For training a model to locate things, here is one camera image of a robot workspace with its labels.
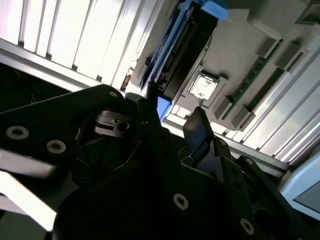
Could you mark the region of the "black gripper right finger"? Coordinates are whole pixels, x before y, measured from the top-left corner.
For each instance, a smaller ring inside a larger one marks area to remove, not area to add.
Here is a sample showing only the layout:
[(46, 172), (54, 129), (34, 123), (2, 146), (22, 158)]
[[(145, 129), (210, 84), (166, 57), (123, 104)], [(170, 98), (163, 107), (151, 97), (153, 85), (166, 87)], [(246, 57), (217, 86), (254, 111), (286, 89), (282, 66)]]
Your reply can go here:
[(230, 240), (298, 240), (299, 219), (267, 175), (250, 158), (233, 160), (214, 135), (206, 112), (196, 107), (183, 125), (190, 165), (222, 187), (222, 234)]

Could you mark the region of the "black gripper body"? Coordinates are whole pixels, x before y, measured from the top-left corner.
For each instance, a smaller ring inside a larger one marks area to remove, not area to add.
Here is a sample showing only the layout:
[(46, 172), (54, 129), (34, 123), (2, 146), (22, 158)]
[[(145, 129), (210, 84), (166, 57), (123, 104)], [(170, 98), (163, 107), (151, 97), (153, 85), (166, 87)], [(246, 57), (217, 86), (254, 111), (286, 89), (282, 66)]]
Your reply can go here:
[(147, 149), (141, 142), (132, 159), (102, 182), (72, 193), (54, 221), (54, 240), (230, 240), (223, 235), (222, 187), (208, 173), (182, 167), (194, 199), (194, 212), (160, 211), (133, 204), (131, 188), (138, 194), (149, 185), (153, 160), (140, 160)]

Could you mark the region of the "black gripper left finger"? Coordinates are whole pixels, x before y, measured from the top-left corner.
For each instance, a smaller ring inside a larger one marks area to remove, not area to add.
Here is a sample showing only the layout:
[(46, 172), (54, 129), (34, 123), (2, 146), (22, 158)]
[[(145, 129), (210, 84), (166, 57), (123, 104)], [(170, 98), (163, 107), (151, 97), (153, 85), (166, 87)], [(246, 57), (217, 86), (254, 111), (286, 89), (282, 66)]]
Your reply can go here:
[(71, 170), (78, 150), (99, 135), (146, 145), (139, 159), (152, 160), (144, 194), (131, 187), (132, 202), (162, 212), (192, 213), (196, 206), (170, 132), (157, 113), (158, 87), (151, 83), (146, 97), (122, 96), (109, 85), (97, 85), (0, 115), (0, 193), (24, 213), (34, 207), (52, 208), (18, 181), (16, 175), (60, 184)]

